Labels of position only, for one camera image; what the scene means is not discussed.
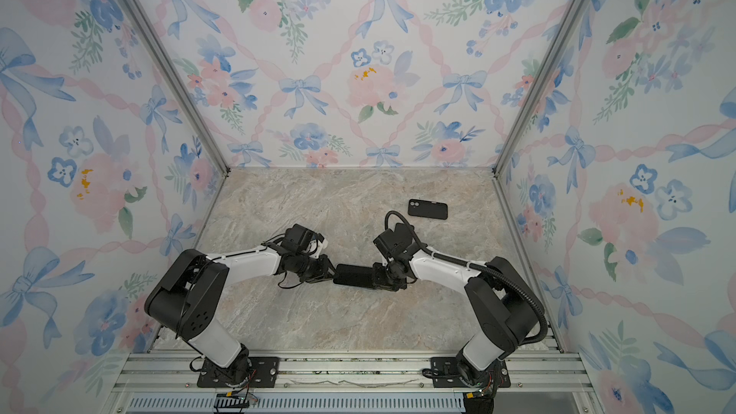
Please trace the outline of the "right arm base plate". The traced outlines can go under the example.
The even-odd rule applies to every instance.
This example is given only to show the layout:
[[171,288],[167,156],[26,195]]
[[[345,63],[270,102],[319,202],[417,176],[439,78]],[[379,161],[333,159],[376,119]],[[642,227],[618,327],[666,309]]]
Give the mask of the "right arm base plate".
[[494,360],[485,370],[474,368],[459,356],[434,356],[422,376],[432,381],[434,388],[462,388],[471,391],[509,388],[511,381],[506,363]]

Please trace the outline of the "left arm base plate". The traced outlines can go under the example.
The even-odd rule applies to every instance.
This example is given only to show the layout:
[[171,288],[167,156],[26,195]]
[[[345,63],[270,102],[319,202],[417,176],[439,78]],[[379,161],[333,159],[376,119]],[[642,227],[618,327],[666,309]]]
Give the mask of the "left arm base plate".
[[221,368],[209,358],[198,356],[190,362],[190,370],[199,376],[199,388],[273,388],[280,362],[277,356],[249,356]]

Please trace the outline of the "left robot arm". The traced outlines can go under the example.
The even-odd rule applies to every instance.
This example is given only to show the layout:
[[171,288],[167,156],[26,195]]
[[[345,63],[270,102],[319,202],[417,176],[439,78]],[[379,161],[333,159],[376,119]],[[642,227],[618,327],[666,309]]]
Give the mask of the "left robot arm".
[[223,291],[260,277],[294,274],[297,284],[335,276],[323,253],[326,238],[295,224],[257,247],[227,254],[182,251],[146,299],[145,313],[202,357],[201,370],[220,383],[241,385],[252,374],[249,350],[216,319]]

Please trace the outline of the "blue-edged black phone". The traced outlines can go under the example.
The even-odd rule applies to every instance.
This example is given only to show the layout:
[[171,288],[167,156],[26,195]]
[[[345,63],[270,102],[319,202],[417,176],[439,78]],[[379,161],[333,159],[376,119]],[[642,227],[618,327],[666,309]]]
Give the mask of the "blue-edged black phone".
[[375,289],[374,270],[369,266],[338,264],[333,282],[336,285],[360,289]]

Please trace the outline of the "aluminium rail frame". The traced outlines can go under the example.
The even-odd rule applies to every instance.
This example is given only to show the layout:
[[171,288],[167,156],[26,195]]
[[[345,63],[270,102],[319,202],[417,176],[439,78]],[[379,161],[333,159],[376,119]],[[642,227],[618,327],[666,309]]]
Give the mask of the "aluminium rail frame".
[[197,384],[187,351],[131,355],[105,413],[600,413],[577,354],[519,351],[498,381],[469,388],[449,379],[451,353],[256,351],[250,385]]

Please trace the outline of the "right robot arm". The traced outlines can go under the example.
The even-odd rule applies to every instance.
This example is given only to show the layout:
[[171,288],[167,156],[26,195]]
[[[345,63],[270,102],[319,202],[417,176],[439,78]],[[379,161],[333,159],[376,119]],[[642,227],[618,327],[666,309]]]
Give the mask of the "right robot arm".
[[547,337],[542,302],[506,259],[481,264],[441,253],[422,243],[405,223],[385,229],[373,244],[384,258],[374,264],[377,289],[398,291],[412,281],[426,281],[469,300],[479,331],[458,352],[450,379],[468,387],[486,383],[519,347]]

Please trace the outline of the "corner aluminium post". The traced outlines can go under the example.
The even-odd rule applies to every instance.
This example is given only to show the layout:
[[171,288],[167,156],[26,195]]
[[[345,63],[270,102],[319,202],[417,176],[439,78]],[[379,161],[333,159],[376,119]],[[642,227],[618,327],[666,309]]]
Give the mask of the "corner aluminium post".
[[554,34],[552,40],[550,40],[549,48],[547,49],[542,64],[540,65],[540,71],[538,72],[537,78],[532,84],[529,93],[525,101],[521,105],[521,110],[517,114],[515,121],[512,124],[511,131],[507,140],[504,143],[504,147],[494,165],[494,177],[496,180],[500,180],[505,173],[505,170],[510,166],[512,162],[512,156],[515,151],[515,147],[521,136],[527,122],[534,114],[536,105],[542,97],[547,84],[553,79],[553,75],[557,69],[557,65],[563,58],[565,51],[567,51],[567,45],[571,39],[571,35],[582,19],[583,11],[588,7],[590,0],[570,0],[563,18],[560,22],[559,28]]
[[151,19],[149,19],[146,11],[139,0],[119,0],[123,11],[130,17],[132,23],[136,27],[136,31],[140,33],[143,44],[147,52],[153,59],[154,67],[159,71],[165,84],[170,88],[176,101],[187,120],[192,125],[194,132],[199,136],[200,141],[207,153],[215,160],[218,170],[228,175],[230,167],[226,164],[224,156],[220,151],[210,130],[205,125],[204,118],[201,116],[194,103],[192,102],[180,76],[177,74],[176,66],[168,54],[163,42],[159,38]]

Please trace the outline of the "left corner aluminium post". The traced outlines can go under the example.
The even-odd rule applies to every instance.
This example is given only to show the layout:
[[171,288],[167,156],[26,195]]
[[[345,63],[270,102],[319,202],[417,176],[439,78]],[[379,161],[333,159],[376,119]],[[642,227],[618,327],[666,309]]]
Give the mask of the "left corner aluminium post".
[[159,71],[165,84],[170,88],[176,101],[187,120],[192,125],[194,132],[199,136],[200,141],[207,153],[215,160],[218,170],[228,175],[230,167],[226,164],[224,156],[220,151],[210,130],[205,125],[204,118],[201,116],[194,103],[192,102],[180,76],[177,74],[176,66],[168,54],[163,42],[159,38],[151,19],[149,19],[146,11],[139,0],[119,0],[123,11],[130,17],[132,23],[136,27],[136,31],[140,33],[143,44],[147,52],[153,59],[154,67]]

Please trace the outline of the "right corner aluminium post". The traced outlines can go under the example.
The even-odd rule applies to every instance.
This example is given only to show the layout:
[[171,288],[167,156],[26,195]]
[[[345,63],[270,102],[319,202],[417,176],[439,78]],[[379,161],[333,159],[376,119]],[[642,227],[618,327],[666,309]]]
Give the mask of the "right corner aluminium post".
[[515,147],[521,136],[527,122],[534,114],[536,105],[542,97],[547,84],[553,79],[553,75],[557,69],[557,65],[563,58],[565,51],[567,51],[567,45],[571,39],[571,35],[582,19],[583,11],[588,7],[590,0],[570,0],[563,18],[560,22],[559,28],[554,34],[552,40],[550,40],[549,48],[547,49],[542,64],[540,65],[540,71],[538,72],[537,78],[532,84],[529,93],[525,101],[521,105],[521,110],[517,114],[515,121],[512,124],[511,131],[507,140],[504,143],[504,147],[494,165],[494,177],[496,180],[500,180],[505,173],[505,170],[510,166],[512,162],[512,156],[515,151]]

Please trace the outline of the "black phone case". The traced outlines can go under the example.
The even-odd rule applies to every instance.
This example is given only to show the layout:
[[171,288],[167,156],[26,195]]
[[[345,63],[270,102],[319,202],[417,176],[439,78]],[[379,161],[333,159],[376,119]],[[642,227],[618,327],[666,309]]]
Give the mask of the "black phone case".
[[414,218],[447,220],[449,217],[448,204],[423,199],[410,199],[407,212]]

